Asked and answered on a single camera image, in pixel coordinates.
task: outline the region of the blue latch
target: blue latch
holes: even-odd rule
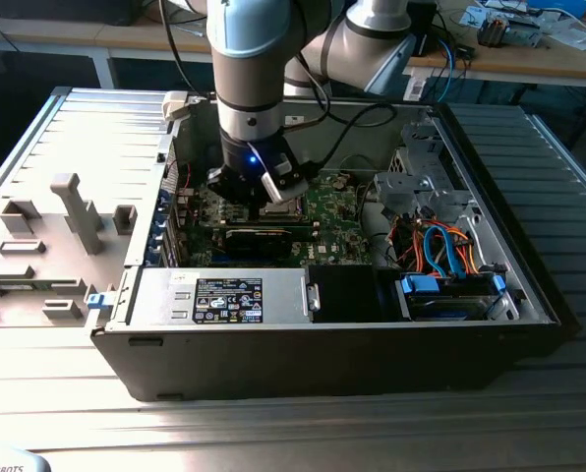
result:
[[[504,279],[500,275],[495,275],[494,277],[492,277],[492,283],[494,284],[494,287],[496,288],[498,293],[504,292],[507,288]]]
[[[430,275],[407,275],[401,281],[402,291],[408,293],[440,293],[438,280]]]

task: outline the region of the red wire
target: red wire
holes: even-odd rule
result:
[[[186,183],[184,184],[184,188],[182,189],[182,194],[184,194],[184,198],[186,199],[186,209],[190,212],[188,207],[188,195],[186,195],[186,189],[188,189],[188,184],[191,183],[191,164],[187,164],[188,166],[188,175],[186,176]]]

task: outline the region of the table leg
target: table leg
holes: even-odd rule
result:
[[[118,86],[116,72],[114,71],[112,58],[109,56],[107,49],[95,49],[91,53],[90,58],[94,62],[94,69],[96,70],[100,87],[102,89],[116,89]]]

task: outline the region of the floor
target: floor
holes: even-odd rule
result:
[[[123,89],[181,89],[174,65],[170,62],[118,60],[116,70]],[[188,65],[188,73],[201,89],[212,89],[211,66]],[[396,84],[396,96],[406,86],[407,78]],[[439,96],[445,83],[438,84]],[[57,86],[98,87],[98,81],[88,59],[43,54],[0,53],[0,162],[16,144],[28,123],[35,116],[46,97]],[[516,84],[457,81],[447,95],[451,102],[506,104],[520,87]],[[360,95],[346,86],[337,85],[335,95]],[[583,88],[539,86],[527,90],[520,105],[538,113],[551,129],[565,140],[578,120],[575,113],[586,101]],[[574,149],[574,155],[586,168],[586,134]]]

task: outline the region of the white sticker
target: white sticker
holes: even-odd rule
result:
[[[297,123],[304,123],[303,116],[295,116],[295,115],[286,115],[284,117],[284,124],[285,125],[295,125]]]
[[[32,285],[0,285],[0,290],[33,290]]]
[[[198,272],[175,271],[168,280],[169,285],[195,285],[199,278]]]

